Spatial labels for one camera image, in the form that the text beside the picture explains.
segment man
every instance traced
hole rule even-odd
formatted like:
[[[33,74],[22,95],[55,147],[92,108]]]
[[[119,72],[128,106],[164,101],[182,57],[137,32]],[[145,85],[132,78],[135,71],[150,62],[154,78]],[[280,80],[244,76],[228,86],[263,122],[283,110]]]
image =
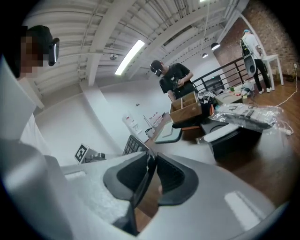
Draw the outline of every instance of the man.
[[[49,49],[52,47],[53,37],[49,28],[45,26],[39,25],[30,29],[21,27],[20,41],[15,52],[5,54],[6,61],[18,81],[36,73],[38,67],[43,66],[44,60],[49,59]],[[27,122],[20,140],[37,148],[43,155],[51,155],[33,115]]]
[[[255,38],[255,36],[248,30],[244,30],[244,36],[243,41],[247,44],[249,50],[251,51],[251,55],[254,58],[255,64],[256,64],[256,72],[254,74],[255,83],[257,85],[259,94],[262,94],[264,92],[264,89],[262,88],[259,78],[258,78],[258,70],[261,71],[263,80],[266,84],[267,92],[271,92],[271,86],[268,79],[267,72],[265,70],[263,61],[262,61],[262,50],[259,48],[259,44]]]
[[[150,64],[150,69],[157,76],[163,75],[159,85],[163,93],[168,93],[172,102],[190,92],[198,92],[190,81],[194,74],[180,63],[165,66],[163,62],[154,60]]]

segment hand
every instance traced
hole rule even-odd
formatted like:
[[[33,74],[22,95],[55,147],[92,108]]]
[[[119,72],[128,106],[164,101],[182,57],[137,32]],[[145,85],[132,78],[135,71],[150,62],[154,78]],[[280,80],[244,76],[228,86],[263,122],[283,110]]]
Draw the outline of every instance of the hand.
[[[184,85],[184,82],[185,82],[185,81],[184,81],[183,78],[182,78],[182,79],[179,79],[179,80],[178,80],[178,87],[181,88],[181,87]]]

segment wooden box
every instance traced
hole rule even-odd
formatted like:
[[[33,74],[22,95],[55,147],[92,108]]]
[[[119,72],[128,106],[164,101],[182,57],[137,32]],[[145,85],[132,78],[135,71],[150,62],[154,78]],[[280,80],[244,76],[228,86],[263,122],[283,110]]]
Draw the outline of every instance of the wooden box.
[[[191,92],[172,102],[169,114],[174,123],[202,114],[201,104],[195,92]]]

